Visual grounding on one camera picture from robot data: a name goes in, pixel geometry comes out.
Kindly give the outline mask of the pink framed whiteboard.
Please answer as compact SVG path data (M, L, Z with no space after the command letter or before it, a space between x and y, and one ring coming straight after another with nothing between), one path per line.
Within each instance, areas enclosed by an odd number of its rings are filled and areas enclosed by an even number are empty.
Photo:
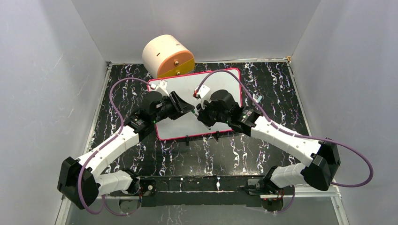
M193 97L194 90L208 74L209 72L203 72L165 78L165 81L168 82L166 90L168 92L175 91L184 101L196 106L200 103L200 100ZM212 92L227 90L236 102L240 105L242 104L240 84L228 73L215 73L206 79L204 84L209 87ZM191 137L212 134L217 131L231 131L231 128L227 124L219 122L207 128L198 121L196 116L191 112L177 120L164 119L156 123L155 128L158 138L163 141L185 138L186 136Z

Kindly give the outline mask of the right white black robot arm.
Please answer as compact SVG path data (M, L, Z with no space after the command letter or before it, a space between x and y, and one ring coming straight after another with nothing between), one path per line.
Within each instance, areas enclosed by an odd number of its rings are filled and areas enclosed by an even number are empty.
M340 166L335 144L300 138L288 130L283 133L281 125L267 121L265 116L252 106L240 106L226 90L214 93L203 85L193 96L200 100L196 106L197 119L207 127L215 123L227 124L233 131L263 140L293 155L300 161L290 166L273 166L256 184L248 184L246 190L252 195L277 194L284 187L308 184L327 191Z

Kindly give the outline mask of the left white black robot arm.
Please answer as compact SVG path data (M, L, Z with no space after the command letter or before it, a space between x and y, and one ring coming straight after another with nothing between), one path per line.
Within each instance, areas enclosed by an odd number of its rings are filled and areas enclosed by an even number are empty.
M143 102L124 120L119 130L92 151L62 165L57 189L79 209L88 208L100 195L123 191L129 195L142 193L139 177L130 169L114 173L103 171L126 150L138 145L164 119L176 120L193 112L195 106L174 91L164 96L157 91L144 95Z

